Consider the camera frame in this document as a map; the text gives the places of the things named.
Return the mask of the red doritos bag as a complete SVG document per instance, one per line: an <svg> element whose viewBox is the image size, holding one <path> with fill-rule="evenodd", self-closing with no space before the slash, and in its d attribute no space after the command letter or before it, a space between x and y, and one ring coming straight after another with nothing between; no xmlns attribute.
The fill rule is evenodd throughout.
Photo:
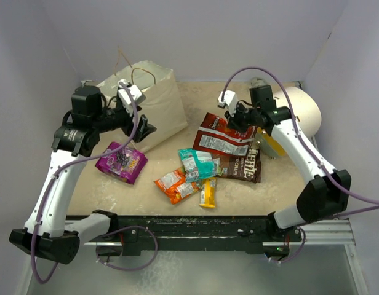
<svg viewBox="0 0 379 295"><path fill-rule="evenodd" d="M215 114L207 113L200 124L193 149L217 155L245 157L252 146L257 129L249 127L240 133L228 128L228 122Z"/></svg>

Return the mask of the brown paper bag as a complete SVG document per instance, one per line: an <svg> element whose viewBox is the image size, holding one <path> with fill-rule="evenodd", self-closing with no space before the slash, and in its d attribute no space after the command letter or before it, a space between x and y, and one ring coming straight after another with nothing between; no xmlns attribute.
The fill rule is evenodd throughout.
<svg viewBox="0 0 379 295"><path fill-rule="evenodd" d="M152 61L144 60L133 63L101 81L97 86L102 93L111 98L116 94L118 81L125 79L136 86L146 96L140 103L141 113L156 131L132 146L140 152L146 152L163 141L176 135L188 126L181 95L174 71Z"/></svg>

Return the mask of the brown m&m's bag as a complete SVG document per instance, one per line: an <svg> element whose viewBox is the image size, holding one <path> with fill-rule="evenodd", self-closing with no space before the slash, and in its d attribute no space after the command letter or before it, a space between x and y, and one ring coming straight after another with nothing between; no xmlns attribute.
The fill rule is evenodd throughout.
<svg viewBox="0 0 379 295"><path fill-rule="evenodd" d="M261 182L260 150L250 148L246 157L212 154L217 176L251 183Z"/></svg>

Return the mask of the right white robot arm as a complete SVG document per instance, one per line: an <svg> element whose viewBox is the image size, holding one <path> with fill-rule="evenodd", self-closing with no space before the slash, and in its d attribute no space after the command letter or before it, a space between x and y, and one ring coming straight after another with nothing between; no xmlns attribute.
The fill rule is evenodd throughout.
<svg viewBox="0 0 379 295"><path fill-rule="evenodd" d="M290 157L305 182L294 205L269 214L267 236L281 240L290 227L344 212L351 175L346 170L337 170L321 156L299 127L291 105L278 104L270 85L251 88L250 97L252 104L247 108L235 92L227 89L221 92L218 106L226 110L228 126L240 132L249 126L263 129Z"/></svg>

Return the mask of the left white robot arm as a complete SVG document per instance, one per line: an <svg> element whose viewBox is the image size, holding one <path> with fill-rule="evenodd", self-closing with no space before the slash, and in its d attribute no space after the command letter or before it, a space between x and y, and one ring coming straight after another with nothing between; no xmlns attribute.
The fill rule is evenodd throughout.
<svg viewBox="0 0 379 295"><path fill-rule="evenodd" d="M139 142L156 127L139 116L145 100L134 84L119 81L116 105L111 108L97 86L77 88L71 96L72 109L54 133L49 171L37 204L21 229L9 241L32 259L42 258L69 264L81 245L101 236L112 241L119 235L117 214L95 210L78 226L65 224L68 207L78 179L92 151L105 132L121 129L129 140Z"/></svg>

